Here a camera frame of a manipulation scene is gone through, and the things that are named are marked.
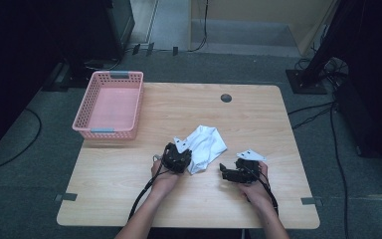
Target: black cable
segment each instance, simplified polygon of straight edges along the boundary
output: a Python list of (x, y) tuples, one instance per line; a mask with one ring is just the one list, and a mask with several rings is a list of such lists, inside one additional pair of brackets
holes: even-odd
[(275, 209), (275, 212), (279, 215), (279, 206), (278, 206), (278, 201), (276, 200), (275, 196), (273, 195), (272, 193), (272, 190), (271, 190), (271, 187), (270, 187), (270, 184), (269, 184), (269, 180), (267, 179), (267, 177), (262, 174), (262, 176), (267, 179), (268, 183), (264, 183), (259, 177), (256, 176), (255, 173), (253, 173), (249, 168), (247, 168), (245, 165), (243, 165), (242, 163), (240, 162), (236, 162), (238, 164), (241, 164), (242, 167), (244, 167), (250, 174), (253, 175), (253, 177), (255, 177), (257, 179), (257, 181), (259, 183), (262, 184), (263, 188), (265, 189), (265, 191), (267, 192), (267, 194), (269, 195), (269, 197), (271, 198), (272, 200), (272, 205), (273, 205), (273, 208)]
[(134, 204), (132, 205), (131, 211), (129, 212), (128, 221), (129, 221), (129, 219), (131, 219), (131, 217), (134, 215), (134, 213), (135, 213), (135, 209), (136, 209), (136, 207), (137, 207), (137, 205), (138, 205), (139, 200), (140, 200), (141, 197), (145, 194), (145, 192), (148, 190), (148, 188), (150, 188), (151, 185), (153, 185), (154, 180), (156, 180), (156, 178), (157, 178), (159, 175), (161, 175), (161, 174), (163, 174), (163, 173), (169, 171), (169, 170), (166, 170), (166, 171), (160, 173), (160, 169), (162, 168), (162, 166), (163, 166), (163, 164), (160, 163), (159, 168), (157, 169), (157, 172), (156, 172), (156, 173), (154, 174), (154, 176), (147, 182), (147, 184), (144, 186), (144, 189), (142, 189), (142, 191), (139, 193), (139, 195), (138, 195), (137, 198), (135, 199), (135, 202), (134, 202)]
[(198, 46), (198, 48), (196, 48), (194, 50), (190, 50), (188, 52), (196, 52), (196, 51), (200, 50), (201, 48), (203, 48), (203, 46), (206, 44), (206, 41), (207, 41), (207, 12), (208, 12), (208, 9), (209, 9), (209, 0), (206, 0), (206, 10), (205, 10), (205, 13), (204, 13), (204, 38), (201, 41), (200, 46)]
[(319, 117), (319, 116), (321, 116), (321, 115), (324, 115), (324, 114), (327, 114), (329, 110), (330, 110), (330, 109), (323, 110), (323, 111), (321, 111), (320, 113), (318, 113), (317, 115), (305, 119), (303, 122), (300, 122), (300, 123), (294, 125), (294, 126), (292, 127), (292, 129), (297, 129), (297, 128), (303, 126), (303, 125), (306, 124), (306, 123), (309, 123), (309, 122), (311, 122), (311, 121), (314, 121), (317, 117)]
[(326, 25), (323, 29), (323, 32), (321, 34), (321, 37), (320, 37), (320, 45), (323, 43), (324, 41), (324, 38), (325, 38), (325, 33), (327, 32), (327, 29), (328, 29), (328, 25)]
[(289, 112), (289, 113), (287, 113), (287, 115), (290, 116), (290, 115), (295, 114), (295, 113), (297, 113), (297, 112), (301, 112), (301, 111), (305, 111), (305, 110), (309, 110), (309, 109), (314, 109), (314, 108), (325, 107), (325, 106), (328, 106), (328, 105), (332, 105), (333, 103), (334, 103), (334, 102), (329, 102), (329, 103), (325, 103), (325, 104), (321, 104), (321, 105), (317, 105), (317, 106), (311, 106), (311, 107), (301, 108), (301, 109), (298, 109), (298, 110)]
[(330, 108), (330, 124), (331, 124), (331, 131), (333, 133), (334, 154), (336, 157), (337, 165), (339, 167), (340, 175), (342, 177), (342, 182), (343, 182), (343, 190), (344, 190), (343, 223), (344, 223), (344, 229), (345, 229), (345, 237), (349, 238), (349, 231), (348, 231), (348, 189), (347, 189), (347, 183), (346, 183), (346, 176), (345, 176), (345, 173), (343, 171), (342, 164), (340, 163), (339, 153), (338, 153), (338, 149), (337, 149), (336, 132), (334, 130), (334, 123), (333, 123), (333, 108), (334, 108), (334, 104)]
[[(337, 63), (335, 61), (336, 58), (330, 59), (330, 61), (324, 66), (323, 75), (320, 77), (320, 79), (326, 77), (327, 80), (332, 84), (335, 91), (340, 87), (341, 84), (343, 84), (347, 78), (348, 74), (342, 73), (341, 70), (345, 67), (347, 67), (346, 63), (340, 59), (341, 63), (340, 66), (337, 67)], [(329, 70), (327, 68), (328, 65), (331, 65), (333, 67), (332, 70)]]
[(110, 70), (113, 70), (113, 68), (115, 68), (117, 65), (119, 65), (119, 63), (120, 63), (120, 59), (118, 59), (118, 60), (116, 61), (116, 63), (113, 64), (113, 65), (112, 65), (111, 67), (109, 67), (109, 68), (92, 68), (92, 67), (88, 67), (88, 66), (86, 66), (86, 68), (89, 69), (89, 70), (95, 70), (95, 71), (110, 71)]
[[(208, 12), (208, 10), (209, 10), (209, 0), (206, 0), (206, 10), (205, 10), (205, 13), (204, 13), (204, 38), (201, 41), (200, 45), (196, 49), (194, 49), (194, 50), (180, 51), (180, 52), (193, 53), (193, 52), (199, 51), (200, 49), (202, 49), (204, 47), (204, 45), (207, 42), (207, 12)], [(133, 50), (133, 48), (128, 48), (128, 49), (125, 50), (125, 52), (130, 52), (132, 50)], [(139, 49), (138, 51), (147, 51), (147, 50), (148, 49)], [(152, 51), (153, 52), (170, 52), (172, 50), (153, 49)]]
[(8, 160), (4, 161), (3, 163), (1, 163), (0, 167), (10, 163), (15, 158), (17, 158), (22, 153), (24, 153), (37, 140), (37, 138), (39, 137), (40, 132), (42, 131), (42, 121), (40, 120), (39, 116), (35, 112), (33, 112), (32, 110), (24, 109), (24, 111), (30, 112), (31, 114), (33, 114), (36, 117), (36, 119), (39, 122), (39, 129), (37, 130), (37, 133), (36, 133), (35, 137), (30, 141), (30, 143), (23, 150), (21, 150), (19, 153), (17, 153), (15, 156), (11, 157), (10, 159), (8, 159)]
[(302, 64), (302, 63), (309, 63), (309, 62), (311, 62), (311, 59), (309, 59), (309, 58), (301, 58), (301, 59), (299, 59), (299, 60), (295, 63), (295, 65), (293, 66), (293, 68), (294, 68), (295, 70), (298, 70), (297, 67), (299, 67), (300, 70), (305, 70), (306, 67), (302, 66), (301, 64)]

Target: white cloth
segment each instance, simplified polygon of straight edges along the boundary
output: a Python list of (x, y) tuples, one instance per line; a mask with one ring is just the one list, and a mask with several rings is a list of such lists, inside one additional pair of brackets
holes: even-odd
[(207, 168), (227, 147), (215, 127), (199, 125), (185, 140), (173, 137), (178, 152), (192, 150), (188, 171), (194, 174)]

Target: pink basket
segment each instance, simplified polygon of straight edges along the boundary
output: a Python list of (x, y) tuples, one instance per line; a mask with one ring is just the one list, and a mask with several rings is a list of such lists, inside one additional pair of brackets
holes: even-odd
[(73, 129), (86, 139), (135, 139), (142, 84), (141, 72), (94, 72)]

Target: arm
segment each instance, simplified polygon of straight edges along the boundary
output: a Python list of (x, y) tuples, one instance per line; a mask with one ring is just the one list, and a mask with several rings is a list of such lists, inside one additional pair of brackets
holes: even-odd
[[(156, 160), (151, 167), (151, 174), (154, 176), (160, 165), (160, 160)], [(115, 239), (147, 238), (151, 225), (156, 215), (157, 209), (163, 199), (172, 191), (179, 179), (178, 174), (166, 172), (156, 177), (151, 186), (151, 191), (145, 201), (138, 208), (131, 219), (116, 235)]]
[[(259, 169), (263, 175), (268, 176), (268, 167), (263, 162), (259, 162)], [(267, 179), (262, 175), (260, 179), (267, 182)], [(289, 238), (263, 186), (259, 182), (254, 182), (251, 185), (240, 183), (238, 187), (248, 197), (256, 210), (265, 229), (266, 238)]]

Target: hand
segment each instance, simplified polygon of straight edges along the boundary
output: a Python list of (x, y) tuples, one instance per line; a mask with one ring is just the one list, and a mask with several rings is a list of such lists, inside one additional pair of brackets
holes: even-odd
[[(266, 184), (269, 184), (267, 180), (268, 166), (265, 163), (259, 161), (259, 170), (264, 175), (260, 175), (260, 180)], [(240, 188), (241, 192), (247, 196), (251, 203), (257, 208), (263, 209), (266, 206), (273, 207), (269, 194), (258, 181), (252, 184), (239, 183), (238, 187)]]
[[(160, 159), (154, 161), (153, 166), (151, 167), (152, 176), (154, 176), (157, 173), (157, 169), (159, 169), (160, 164), (161, 164)], [(168, 169), (166, 169), (162, 165), (162, 168), (160, 169), (159, 173), (165, 172), (167, 170)], [(171, 171), (158, 175), (156, 179), (154, 180), (153, 185), (151, 187), (151, 194), (158, 196), (160, 198), (166, 197), (175, 187), (179, 179), (179, 176), (180, 176), (179, 174), (173, 173)]]

